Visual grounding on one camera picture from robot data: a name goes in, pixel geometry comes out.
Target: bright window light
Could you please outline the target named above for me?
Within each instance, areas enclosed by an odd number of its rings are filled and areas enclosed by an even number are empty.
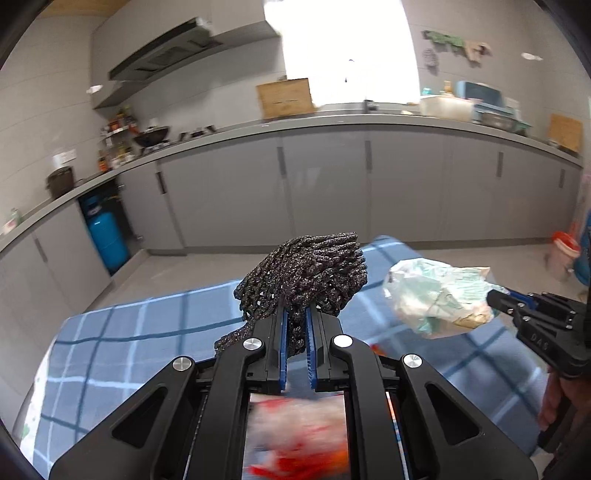
[[[400,0],[268,0],[288,79],[309,78],[316,106],[419,99],[417,60]]]

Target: wooden cutting board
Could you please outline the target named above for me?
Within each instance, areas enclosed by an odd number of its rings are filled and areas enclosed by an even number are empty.
[[[308,79],[281,80],[256,86],[263,118],[302,115],[316,109],[310,96]]]
[[[582,133],[583,122],[557,113],[550,115],[548,138],[556,140],[562,147],[577,153],[580,152]]]

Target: plastic bag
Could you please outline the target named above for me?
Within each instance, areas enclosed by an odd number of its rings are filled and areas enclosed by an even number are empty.
[[[485,280],[489,267],[452,267],[413,258],[388,271],[384,294],[400,320],[425,338],[470,332],[496,315],[486,303],[491,289],[507,289]]]
[[[247,438],[264,450],[248,472],[263,478],[316,480],[349,470],[345,404],[341,395],[319,400],[275,397],[258,402]]]

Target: plaid cloth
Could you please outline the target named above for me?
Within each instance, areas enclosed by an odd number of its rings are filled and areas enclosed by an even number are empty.
[[[443,374],[524,452],[535,449],[546,374],[499,319],[471,333],[427,340],[388,307],[382,280],[418,254],[378,237],[363,248],[368,284],[339,318],[343,331],[378,343],[392,358],[416,353]],[[118,305],[70,318],[51,348],[33,465],[48,478],[53,462],[177,355],[201,361],[213,343],[240,327],[238,280]],[[304,355],[288,366],[291,394],[311,397]]]

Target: blue gas cylinder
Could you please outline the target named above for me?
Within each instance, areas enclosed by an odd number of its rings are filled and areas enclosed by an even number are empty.
[[[107,270],[114,273],[129,260],[129,251],[117,227],[115,215],[103,211],[96,196],[87,199],[85,207],[90,236]]]
[[[590,227],[591,212],[587,215],[587,223],[583,228],[581,241],[579,242],[579,245],[581,246],[581,255],[574,261],[573,265],[574,274],[583,285],[589,285],[589,237],[587,236],[587,232]]]

